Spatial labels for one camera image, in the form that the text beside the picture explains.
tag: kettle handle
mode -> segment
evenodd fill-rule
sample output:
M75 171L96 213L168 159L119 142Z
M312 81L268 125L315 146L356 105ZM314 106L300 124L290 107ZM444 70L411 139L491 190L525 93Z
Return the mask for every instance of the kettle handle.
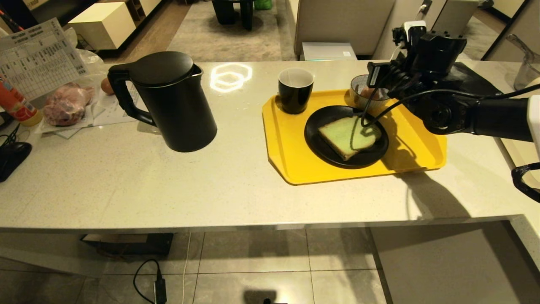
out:
M112 90L118 99L120 107L126 111L128 116L140 120L144 123L156 126L154 119L150 113L138 109L133 103L130 92L127 89L126 81L130 80L129 71L126 69L127 64L115 65L109 69L107 77L111 83Z

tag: black chair leg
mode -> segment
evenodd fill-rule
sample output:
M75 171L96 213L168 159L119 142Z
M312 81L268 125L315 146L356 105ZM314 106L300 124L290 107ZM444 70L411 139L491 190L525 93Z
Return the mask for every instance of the black chair leg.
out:
M240 13L242 15L242 26L251 31L253 27L253 1L240 2Z
M234 7L232 2L212 1L219 24L234 24Z

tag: computer mouse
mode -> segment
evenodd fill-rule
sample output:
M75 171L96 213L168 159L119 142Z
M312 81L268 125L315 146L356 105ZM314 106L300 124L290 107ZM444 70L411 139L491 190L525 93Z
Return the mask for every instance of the computer mouse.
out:
M28 157L32 145L27 142L14 142L0 147L0 182L8 177Z

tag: yellow tray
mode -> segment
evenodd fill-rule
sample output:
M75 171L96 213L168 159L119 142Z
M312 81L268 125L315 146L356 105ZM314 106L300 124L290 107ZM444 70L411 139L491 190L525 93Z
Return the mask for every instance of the yellow tray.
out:
M422 121L403 105L379 121L390 140L384 157L369 167L343 169L316 156L304 139L304 127L313 112L329 105L348 104L348 91L313 92L307 109L297 115L283 112L273 96L263 107L268 158L281 176L291 184L308 184L387 175L415 170L439 169L446 163L447 140L430 133ZM380 108L382 111L393 101Z

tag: orange bottle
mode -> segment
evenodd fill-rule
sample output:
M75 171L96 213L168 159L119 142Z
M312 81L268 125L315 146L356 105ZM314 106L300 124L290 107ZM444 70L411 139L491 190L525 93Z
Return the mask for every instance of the orange bottle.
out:
M27 102L17 89L2 78L0 78L0 107L27 127L39 123L43 118L38 109Z

